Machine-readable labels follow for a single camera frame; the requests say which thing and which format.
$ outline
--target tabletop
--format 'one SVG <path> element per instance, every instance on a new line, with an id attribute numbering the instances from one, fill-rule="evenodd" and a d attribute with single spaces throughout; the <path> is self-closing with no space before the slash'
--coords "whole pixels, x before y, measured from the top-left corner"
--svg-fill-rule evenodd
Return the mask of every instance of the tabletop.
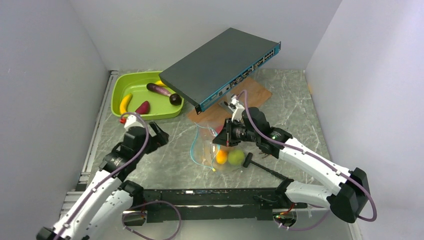
<path id="1" fill-rule="evenodd" d="M 330 159 L 303 71 L 258 69 L 251 77 L 272 93 L 271 98 L 259 107 L 270 125 L 288 131 L 306 147 Z M 190 157 L 190 147 L 197 130 L 196 125 L 187 118 L 187 113 L 193 108 L 185 102 L 177 117 L 155 120 L 169 134 L 169 143 L 144 155 L 128 180 L 145 189 L 265 188 L 280 184 L 279 179 L 254 165 L 217 173 L 195 164 Z M 105 114 L 91 178 L 103 157 L 122 140 L 125 133 L 119 118 L 112 114 L 110 107 Z M 272 156 L 263 158 L 264 155 L 259 154 L 260 150 L 254 143 L 246 143 L 243 147 L 246 153 L 253 153 L 254 161 L 267 168 L 302 183 L 320 184 L 288 162 Z"/>

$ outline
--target orange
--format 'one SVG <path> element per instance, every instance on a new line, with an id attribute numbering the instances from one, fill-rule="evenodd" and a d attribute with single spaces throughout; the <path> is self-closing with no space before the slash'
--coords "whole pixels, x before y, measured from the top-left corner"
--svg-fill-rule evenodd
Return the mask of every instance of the orange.
<path id="1" fill-rule="evenodd" d="M 228 152 L 224 150 L 219 150 L 216 153 L 215 159 L 218 164 L 225 164 L 227 162 L 227 158 L 228 158 Z"/>

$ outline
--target green tray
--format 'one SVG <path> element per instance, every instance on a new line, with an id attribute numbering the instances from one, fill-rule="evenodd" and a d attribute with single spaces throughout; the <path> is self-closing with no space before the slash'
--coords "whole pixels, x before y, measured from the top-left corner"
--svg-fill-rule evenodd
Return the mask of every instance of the green tray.
<path id="1" fill-rule="evenodd" d="M 160 80 L 160 71 L 135 72 L 120 76 L 113 87 L 110 109 L 115 116 L 121 116 L 119 106 L 121 100 L 129 93 L 132 99 L 128 104 L 127 111 L 134 112 L 144 101 L 150 104 L 150 112 L 141 115 L 144 120 L 170 119 L 178 116 L 183 108 L 184 99 L 181 105 L 174 106 L 167 96 L 160 95 L 147 90 L 148 83 L 155 83 Z"/>

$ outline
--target yellow banana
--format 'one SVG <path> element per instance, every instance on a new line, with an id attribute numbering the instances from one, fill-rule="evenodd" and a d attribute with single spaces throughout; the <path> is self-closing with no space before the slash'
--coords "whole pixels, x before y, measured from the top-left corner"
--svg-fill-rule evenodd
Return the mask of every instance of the yellow banana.
<path id="1" fill-rule="evenodd" d="M 122 98 L 122 101 L 119 104 L 119 113 L 122 115 L 127 112 L 128 104 L 130 103 L 131 98 L 133 98 L 132 93 L 128 93 Z"/>
<path id="2" fill-rule="evenodd" d="M 161 86 L 161 87 L 166 87 L 166 85 L 161 80 L 155 82 L 154 84 Z"/>

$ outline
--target white wall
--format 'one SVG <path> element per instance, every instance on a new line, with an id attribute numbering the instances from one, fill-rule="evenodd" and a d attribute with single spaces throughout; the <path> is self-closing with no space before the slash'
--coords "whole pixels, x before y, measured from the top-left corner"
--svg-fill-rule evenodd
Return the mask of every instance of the white wall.
<path id="1" fill-rule="evenodd" d="M 71 0 L 110 70 L 165 69 L 228 27 L 275 42 L 266 68 L 305 69 L 341 0 Z"/>
<path id="2" fill-rule="evenodd" d="M 306 68 L 332 160 L 368 174 L 365 239 L 424 235 L 423 23 L 421 0 L 343 0 Z"/>
<path id="3" fill-rule="evenodd" d="M 108 72 L 71 4 L 0 4 L 0 239 L 35 239 L 77 183 Z"/>

